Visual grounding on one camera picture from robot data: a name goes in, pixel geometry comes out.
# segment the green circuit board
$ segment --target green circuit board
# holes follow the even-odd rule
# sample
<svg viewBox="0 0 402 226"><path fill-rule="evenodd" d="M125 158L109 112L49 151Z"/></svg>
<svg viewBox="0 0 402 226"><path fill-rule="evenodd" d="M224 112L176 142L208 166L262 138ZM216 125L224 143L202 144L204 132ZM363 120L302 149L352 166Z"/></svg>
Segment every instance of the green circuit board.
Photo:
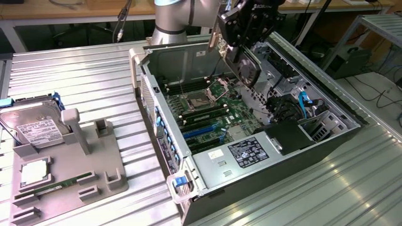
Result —
<svg viewBox="0 0 402 226"><path fill-rule="evenodd" d="M233 142L236 138L229 132L233 127L242 128L244 134L249 136L253 134L254 130L262 126L262 123L257 120L242 99L237 98L240 93L236 91L236 88L233 86L228 86L228 89L229 91L226 92L225 86L220 82L214 82L212 84L210 91L217 99L226 92L217 101L208 99L209 94L206 89L173 96L166 95L166 100L178 122L181 122L180 116L184 114L194 113L212 107L222 106L224 104L228 105L229 111L226 112L226 115L214 117L209 120L202 120L200 123L190 126L180 124L180 128L185 131L184 134L192 133L200 128L216 125L214 131L186 139L188 145L194 154L216 146ZM197 129L188 129L197 127L198 124L204 126Z"/></svg>

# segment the ram module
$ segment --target ram module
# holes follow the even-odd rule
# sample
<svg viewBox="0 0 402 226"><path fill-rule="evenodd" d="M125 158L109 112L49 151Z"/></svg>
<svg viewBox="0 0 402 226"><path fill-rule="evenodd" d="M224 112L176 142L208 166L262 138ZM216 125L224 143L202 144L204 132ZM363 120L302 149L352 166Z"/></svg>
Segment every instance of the ram module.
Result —
<svg viewBox="0 0 402 226"><path fill-rule="evenodd" d="M229 113L229 107L226 104L222 106L210 107L208 109L186 113L180 115L180 119L184 121L184 125L194 124L201 121L206 121L218 118Z"/></svg>

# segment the gray parts tray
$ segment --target gray parts tray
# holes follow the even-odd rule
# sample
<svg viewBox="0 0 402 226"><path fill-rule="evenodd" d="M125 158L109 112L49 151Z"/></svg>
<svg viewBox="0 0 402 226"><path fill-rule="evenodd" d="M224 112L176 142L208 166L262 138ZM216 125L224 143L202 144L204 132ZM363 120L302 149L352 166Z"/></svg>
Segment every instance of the gray parts tray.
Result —
<svg viewBox="0 0 402 226"><path fill-rule="evenodd" d="M97 128L97 125L83 128L91 150L89 155L78 142L39 149L38 154L25 158L14 154L10 218L14 224L35 225L129 189L111 124L109 122L106 134L101 135ZM46 176L27 185L22 183L23 166L37 161L43 161L41 166L47 165Z"/></svg>

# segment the chair leg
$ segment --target chair leg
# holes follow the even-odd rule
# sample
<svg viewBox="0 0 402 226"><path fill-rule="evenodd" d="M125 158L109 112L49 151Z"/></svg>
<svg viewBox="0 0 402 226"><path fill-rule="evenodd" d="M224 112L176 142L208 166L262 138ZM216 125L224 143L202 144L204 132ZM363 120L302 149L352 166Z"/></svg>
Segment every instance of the chair leg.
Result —
<svg viewBox="0 0 402 226"><path fill-rule="evenodd" d="M82 29L85 29L85 28L86 28L86 25L85 25L85 24L81 24L81 25L78 25L78 26L74 26L73 28L70 28L69 30L66 30L63 33L55 35L55 36L54 36L54 39L61 38L61 37L63 37L63 36L66 36L66 35L69 35L69 34L71 34L71 33L74 33L74 32L78 32L79 30L82 30Z"/></svg>
<svg viewBox="0 0 402 226"><path fill-rule="evenodd" d="M87 45L91 45L91 26L90 24L86 25L86 37L87 37Z"/></svg>
<svg viewBox="0 0 402 226"><path fill-rule="evenodd" d="M101 31L101 32L105 32L105 33L109 33L109 34L113 34L113 33L114 33L113 30L110 30L110 29L107 29L107 28L103 28L103 27L101 27L101 26L98 26L98 25L90 25L90 27L91 27L91 29L98 30L98 31Z"/></svg>

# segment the warning label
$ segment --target warning label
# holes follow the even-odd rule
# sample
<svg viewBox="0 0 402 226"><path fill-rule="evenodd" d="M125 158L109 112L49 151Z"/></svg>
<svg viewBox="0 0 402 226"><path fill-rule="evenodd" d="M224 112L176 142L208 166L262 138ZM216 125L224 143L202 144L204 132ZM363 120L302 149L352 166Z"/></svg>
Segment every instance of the warning label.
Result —
<svg viewBox="0 0 402 226"><path fill-rule="evenodd" d="M62 139L62 133L53 119L21 125L18 129L34 146Z"/></svg>
<svg viewBox="0 0 402 226"><path fill-rule="evenodd" d="M230 145L229 149L242 168L246 168L270 158L256 137Z"/></svg>

